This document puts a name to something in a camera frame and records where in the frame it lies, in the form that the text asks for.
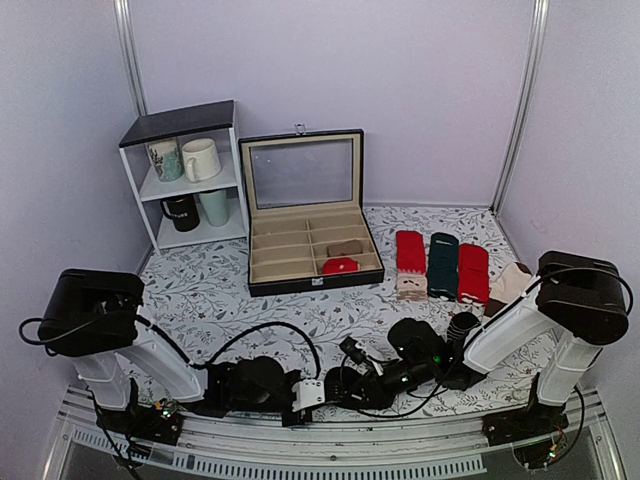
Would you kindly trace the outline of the black sock white stripes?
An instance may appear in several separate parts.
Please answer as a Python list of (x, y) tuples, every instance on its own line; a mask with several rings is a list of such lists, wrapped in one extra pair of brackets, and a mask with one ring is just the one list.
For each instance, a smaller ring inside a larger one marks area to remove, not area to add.
[(324, 378), (324, 396), (327, 404), (344, 408), (364, 408), (371, 399), (364, 376), (351, 367), (334, 367)]

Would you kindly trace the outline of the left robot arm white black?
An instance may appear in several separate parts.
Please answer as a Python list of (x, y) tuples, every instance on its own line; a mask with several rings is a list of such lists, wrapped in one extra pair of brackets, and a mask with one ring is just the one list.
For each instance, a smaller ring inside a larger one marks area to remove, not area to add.
[(230, 412), (278, 413), (286, 426), (301, 425), (329, 400), (319, 376), (287, 372), (268, 356), (237, 362), (197, 363), (163, 331), (143, 305), (144, 284), (130, 273), (63, 271), (37, 328), (37, 342), (72, 359), (77, 373), (128, 434), (148, 426), (124, 358), (162, 385), (180, 407), (222, 418)]

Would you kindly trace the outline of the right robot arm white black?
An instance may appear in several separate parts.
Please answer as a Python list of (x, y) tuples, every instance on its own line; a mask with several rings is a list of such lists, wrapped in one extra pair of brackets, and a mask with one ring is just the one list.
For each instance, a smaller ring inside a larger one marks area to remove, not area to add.
[(338, 368), (340, 407), (375, 417), (397, 395), (429, 380), (449, 391), (483, 381), (506, 357), (551, 329), (561, 339), (531, 385), (531, 403), (517, 415), (517, 427), (537, 436), (552, 424), (579, 379), (602, 349), (628, 331), (634, 297), (610, 262), (548, 251), (526, 288), (486, 323), (470, 312), (454, 315), (445, 337), (426, 321), (403, 318), (387, 340), (398, 360), (380, 372), (359, 374)]

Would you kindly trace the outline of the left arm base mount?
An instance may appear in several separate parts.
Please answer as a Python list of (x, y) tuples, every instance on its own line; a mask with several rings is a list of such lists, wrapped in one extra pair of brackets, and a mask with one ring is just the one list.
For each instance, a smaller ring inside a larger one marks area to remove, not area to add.
[(184, 417), (179, 413), (166, 417), (155, 407), (132, 402), (123, 411), (97, 407), (97, 425), (128, 440), (146, 440), (176, 446), (182, 432)]

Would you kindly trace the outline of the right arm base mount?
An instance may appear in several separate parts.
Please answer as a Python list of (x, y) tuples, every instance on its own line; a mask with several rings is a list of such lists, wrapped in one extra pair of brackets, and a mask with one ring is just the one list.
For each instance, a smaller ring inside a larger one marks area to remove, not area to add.
[(564, 429), (568, 419), (565, 406), (529, 405), (485, 415), (482, 432), (490, 446), (527, 441), (512, 453), (527, 470), (545, 469), (557, 462), (568, 446)]

